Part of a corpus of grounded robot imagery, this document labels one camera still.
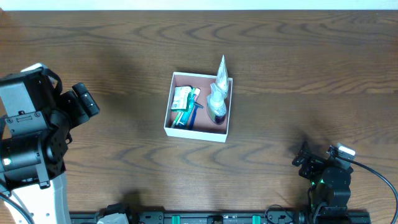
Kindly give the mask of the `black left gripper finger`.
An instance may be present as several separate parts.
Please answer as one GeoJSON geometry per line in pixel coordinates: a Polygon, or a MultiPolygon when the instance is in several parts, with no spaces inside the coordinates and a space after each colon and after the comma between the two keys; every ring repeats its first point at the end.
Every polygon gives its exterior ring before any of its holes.
{"type": "Polygon", "coordinates": [[[72,124],[83,124],[89,120],[80,100],[73,91],[63,94],[63,110],[69,115],[72,124]]]}
{"type": "Polygon", "coordinates": [[[99,106],[96,104],[92,95],[88,91],[87,87],[84,83],[77,83],[72,86],[73,91],[76,93],[77,97],[81,101],[81,105],[85,111],[85,113],[89,117],[96,116],[100,112],[99,106]]]}

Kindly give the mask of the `white and green soap packet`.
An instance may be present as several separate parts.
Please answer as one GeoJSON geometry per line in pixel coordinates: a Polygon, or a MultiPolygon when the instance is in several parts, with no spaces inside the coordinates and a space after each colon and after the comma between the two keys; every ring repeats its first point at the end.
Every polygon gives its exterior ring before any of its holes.
{"type": "Polygon", "coordinates": [[[174,97],[170,109],[172,111],[188,111],[192,97],[191,86],[177,86],[174,90],[174,97]]]}

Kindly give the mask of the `small teal toothpaste tube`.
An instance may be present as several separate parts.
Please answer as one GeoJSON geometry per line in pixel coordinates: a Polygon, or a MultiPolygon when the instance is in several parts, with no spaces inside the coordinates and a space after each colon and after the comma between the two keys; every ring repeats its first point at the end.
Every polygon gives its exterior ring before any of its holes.
{"type": "Polygon", "coordinates": [[[179,128],[185,128],[187,126],[189,117],[193,111],[194,108],[194,104],[200,94],[201,90],[199,88],[193,88],[193,90],[191,91],[191,93],[188,96],[188,110],[183,112],[178,121],[177,121],[177,126],[179,128]]]}

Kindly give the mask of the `clear pump bottle blue liquid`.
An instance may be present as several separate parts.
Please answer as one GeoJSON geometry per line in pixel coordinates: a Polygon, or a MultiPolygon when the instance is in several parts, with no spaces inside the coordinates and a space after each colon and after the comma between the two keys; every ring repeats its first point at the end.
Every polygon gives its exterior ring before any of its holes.
{"type": "Polygon", "coordinates": [[[210,85],[211,93],[206,97],[209,118],[217,125],[221,125],[226,117],[226,105],[223,92],[215,83],[210,85]]]}

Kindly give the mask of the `green and white toothbrush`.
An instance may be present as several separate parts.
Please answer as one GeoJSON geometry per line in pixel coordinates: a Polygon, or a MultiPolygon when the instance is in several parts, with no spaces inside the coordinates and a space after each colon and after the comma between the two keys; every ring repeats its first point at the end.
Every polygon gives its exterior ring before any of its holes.
{"type": "Polygon", "coordinates": [[[176,116],[176,118],[174,119],[174,121],[173,121],[173,123],[172,123],[172,125],[171,125],[171,128],[175,128],[175,127],[177,126],[177,121],[178,121],[180,115],[181,115],[184,111],[180,111],[180,112],[174,111],[174,112],[177,113],[177,116],[176,116]]]}

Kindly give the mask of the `blue disposable razor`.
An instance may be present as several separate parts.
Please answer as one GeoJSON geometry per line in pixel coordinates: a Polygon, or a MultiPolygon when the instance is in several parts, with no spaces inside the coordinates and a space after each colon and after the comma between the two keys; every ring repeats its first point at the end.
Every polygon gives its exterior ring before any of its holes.
{"type": "Polygon", "coordinates": [[[201,104],[194,103],[194,109],[193,109],[193,112],[192,112],[192,117],[191,117],[191,120],[190,120],[190,124],[188,126],[188,130],[192,130],[193,129],[198,109],[203,109],[203,106],[201,104]]]}

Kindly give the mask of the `white bamboo print tube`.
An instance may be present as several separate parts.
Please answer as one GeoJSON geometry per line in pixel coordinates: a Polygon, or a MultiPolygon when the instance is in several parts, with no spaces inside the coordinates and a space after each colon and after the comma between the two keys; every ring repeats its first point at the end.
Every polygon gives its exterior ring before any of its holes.
{"type": "Polygon", "coordinates": [[[226,68],[226,62],[225,62],[225,57],[224,55],[221,58],[221,62],[218,68],[218,73],[216,76],[216,86],[220,90],[220,92],[223,95],[223,98],[226,99],[228,96],[228,91],[229,91],[229,82],[228,82],[228,71],[226,68]]]}

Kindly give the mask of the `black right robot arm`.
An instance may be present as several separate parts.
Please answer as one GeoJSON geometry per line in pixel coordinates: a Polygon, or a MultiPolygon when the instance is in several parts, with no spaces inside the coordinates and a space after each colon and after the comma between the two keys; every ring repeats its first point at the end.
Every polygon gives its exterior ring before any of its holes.
{"type": "Polygon", "coordinates": [[[319,215],[342,215],[351,196],[349,185],[353,168],[347,159],[355,158],[355,151],[337,144],[327,150],[329,158],[322,158],[311,152],[304,141],[292,164],[299,167],[299,176],[311,183],[309,191],[310,212],[319,215]]]}

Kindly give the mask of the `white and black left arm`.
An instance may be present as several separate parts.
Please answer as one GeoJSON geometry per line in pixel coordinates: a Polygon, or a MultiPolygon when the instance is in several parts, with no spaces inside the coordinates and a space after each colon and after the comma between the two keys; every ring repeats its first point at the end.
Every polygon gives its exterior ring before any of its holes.
{"type": "Polygon", "coordinates": [[[63,160],[70,131],[100,108],[83,83],[63,91],[42,63],[1,78],[1,199],[16,223],[71,223],[63,160]]]}

